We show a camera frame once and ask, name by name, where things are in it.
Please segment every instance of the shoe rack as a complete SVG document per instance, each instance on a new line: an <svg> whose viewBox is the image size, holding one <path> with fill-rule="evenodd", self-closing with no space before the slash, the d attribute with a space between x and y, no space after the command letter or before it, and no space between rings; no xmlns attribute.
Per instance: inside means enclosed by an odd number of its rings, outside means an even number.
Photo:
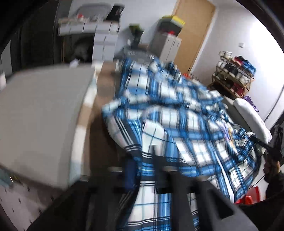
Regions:
<svg viewBox="0 0 284 231"><path fill-rule="evenodd" d="M216 66L216 72L214 72L214 74L212 75L212 83L208 87L211 87L216 82L221 85L226 91L228 91L234 99L243 98L249 92L251 83L254 81L254 77L251 75L251 73L248 73L243 67L237 66L234 62L232 62L232 60L225 59L223 57L221 57L221 60L226 61L227 63L231 63L233 66L235 66L238 69L238 72L249 78L249 82L247 84L243 84L238 79L231 76L224 70L220 69L220 67ZM226 83L227 79L231 80L234 83L237 83L239 87L243 89L243 94L241 96L237 95L236 91L234 91L232 87L228 87L228 84Z"/></svg>

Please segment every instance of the plaid blanket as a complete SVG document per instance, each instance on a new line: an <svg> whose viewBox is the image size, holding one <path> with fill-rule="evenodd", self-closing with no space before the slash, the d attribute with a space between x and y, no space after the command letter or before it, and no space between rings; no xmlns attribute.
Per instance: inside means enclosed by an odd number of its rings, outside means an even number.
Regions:
<svg viewBox="0 0 284 231"><path fill-rule="evenodd" d="M260 166L261 147L252 132L234 124L222 97L195 80L186 80L173 63L155 59L144 66L120 62L120 90L102 108L111 137L137 163L140 184L130 197L117 229L170 230L170 194L155 194L152 148L170 162L179 162L182 174L208 176L231 202L243 196ZM195 226L198 214L194 193L188 194Z"/></svg>

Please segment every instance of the door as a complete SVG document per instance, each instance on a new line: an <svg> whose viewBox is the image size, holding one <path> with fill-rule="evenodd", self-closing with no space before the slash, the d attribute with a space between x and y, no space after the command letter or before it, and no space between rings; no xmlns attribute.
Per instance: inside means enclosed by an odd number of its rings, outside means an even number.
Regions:
<svg viewBox="0 0 284 231"><path fill-rule="evenodd" d="M179 38L182 39L175 64L182 73L190 71L197 57L215 6L207 0L179 0L175 15L185 21Z"/></svg>

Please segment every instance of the drawer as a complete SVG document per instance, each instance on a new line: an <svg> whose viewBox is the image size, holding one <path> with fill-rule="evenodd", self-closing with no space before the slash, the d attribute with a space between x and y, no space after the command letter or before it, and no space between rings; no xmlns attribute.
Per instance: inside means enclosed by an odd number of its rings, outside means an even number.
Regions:
<svg viewBox="0 0 284 231"><path fill-rule="evenodd" d="M71 34L81 34L83 33L84 23L71 24L70 27L71 27L70 29Z"/></svg>
<svg viewBox="0 0 284 231"><path fill-rule="evenodd" d="M105 38L105 42L107 43L116 43L118 34L107 34Z"/></svg>
<svg viewBox="0 0 284 231"><path fill-rule="evenodd" d="M108 34L95 33L94 43L104 42Z"/></svg>
<svg viewBox="0 0 284 231"><path fill-rule="evenodd" d="M69 34L70 30L71 30L71 27L69 24L61 24L58 29L58 35L63 36L63 35Z"/></svg>
<svg viewBox="0 0 284 231"><path fill-rule="evenodd" d="M94 45L92 60L103 60L103 50L104 50L103 45Z"/></svg>
<svg viewBox="0 0 284 231"><path fill-rule="evenodd" d="M83 33L95 33L97 28L96 22L86 22L84 25Z"/></svg>
<svg viewBox="0 0 284 231"><path fill-rule="evenodd" d="M110 25L110 29L109 29L109 32L111 33L117 33L118 32L118 28L119 28L119 25L118 23L111 23Z"/></svg>
<svg viewBox="0 0 284 231"><path fill-rule="evenodd" d="M115 46L104 46L103 60L113 61Z"/></svg>
<svg viewBox="0 0 284 231"><path fill-rule="evenodd" d="M109 32L111 22L102 22L98 23L97 30L107 31Z"/></svg>

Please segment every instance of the pillow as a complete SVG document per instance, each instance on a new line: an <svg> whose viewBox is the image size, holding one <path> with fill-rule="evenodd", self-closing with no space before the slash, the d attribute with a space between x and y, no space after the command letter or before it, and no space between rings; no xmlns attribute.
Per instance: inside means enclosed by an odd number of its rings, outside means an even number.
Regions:
<svg viewBox="0 0 284 231"><path fill-rule="evenodd" d="M272 135L249 102L244 99L235 99L233 105L249 125L251 131L267 144L272 139Z"/></svg>

